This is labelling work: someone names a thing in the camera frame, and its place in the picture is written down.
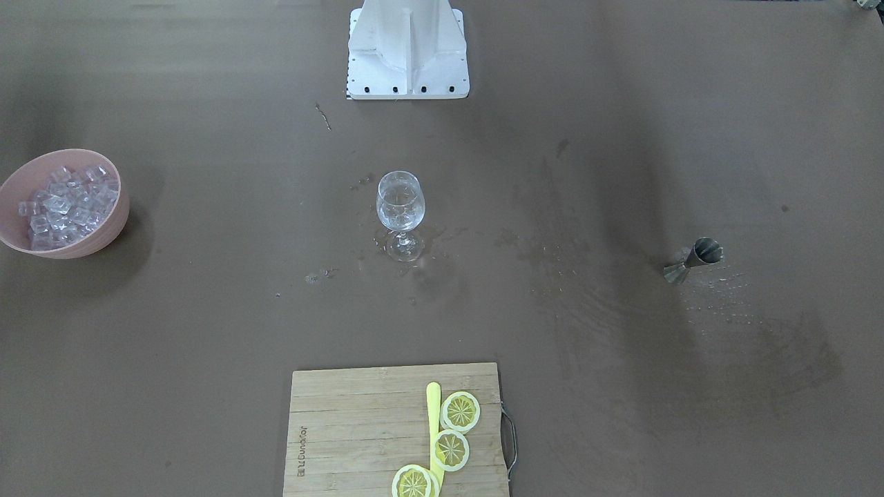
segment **jigger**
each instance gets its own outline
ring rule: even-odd
[[[690,268],[716,264],[724,258],[723,248],[711,238],[701,238],[694,242],[688,257],[676,264],[663,268],[663,278],[673,285],[681,285],[688,277]]]

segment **glass base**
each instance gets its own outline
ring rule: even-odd
[[[386,253],[401,263],[416,261],[423,252],[423,238],[418,233],[394,233],[387,239]]]

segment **lemon slice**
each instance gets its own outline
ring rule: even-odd
[[[443,470],[459,470],[469,459],[467,437],[455,430],[442,430],[433,440],[433,459]]]
[[[436,478],[432,471],[427,472],[430,473],[430,481],[433,483],[433,492],[430,494],[430,497],[439,497],[439,492],[442,491],[442,484],[439,483],[438,478]]]
[[[407,464],[392,479],[392,497],[433,497],[430,472],[417,464]]]
[[[479,422],[479,401],[470,392],[454,392],[442,402],[439,421],[445,428],[466,433]]]

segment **cutting board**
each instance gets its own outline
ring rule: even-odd
[[[396,470],[430,466],[426,386],[482,406],[467,433],[469,461],[446,473],[440,497],[509,497],[500,445],[495,363],[296,371],[288,418],[286,497],[388,497]]]

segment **bowl of ice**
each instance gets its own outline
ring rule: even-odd
[[[50,152],[0,187],[0,240],[40,257],[73,259],[111,243],[129,217],[114,164],[84,149]]]

